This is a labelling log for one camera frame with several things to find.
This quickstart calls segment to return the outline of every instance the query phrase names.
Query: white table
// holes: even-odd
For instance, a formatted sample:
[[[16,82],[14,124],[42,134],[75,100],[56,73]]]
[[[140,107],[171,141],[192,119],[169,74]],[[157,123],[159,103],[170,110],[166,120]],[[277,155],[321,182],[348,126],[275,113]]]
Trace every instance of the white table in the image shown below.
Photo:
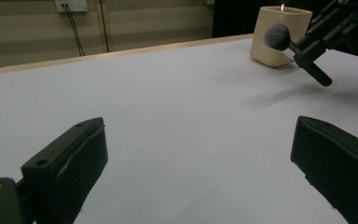
[[[251,41],[0,75],[0,177],[103,117],[109,162],[76,223],[346,223],[289,157],[300,115],[358,136],[358,58],[325,53],[324,88]]]

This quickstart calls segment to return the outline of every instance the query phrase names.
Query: wall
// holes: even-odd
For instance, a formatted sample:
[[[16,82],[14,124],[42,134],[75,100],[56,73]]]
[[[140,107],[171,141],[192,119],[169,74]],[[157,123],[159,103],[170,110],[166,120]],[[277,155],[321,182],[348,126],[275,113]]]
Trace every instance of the wall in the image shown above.
[[[74,13],[86,55],[107,50],[101,2],[110,51],[212,35],[213,12],[203,0],[88,0],[88,12]],[[0,67],[78,56],[71,25],[53,0],[0,0]]]

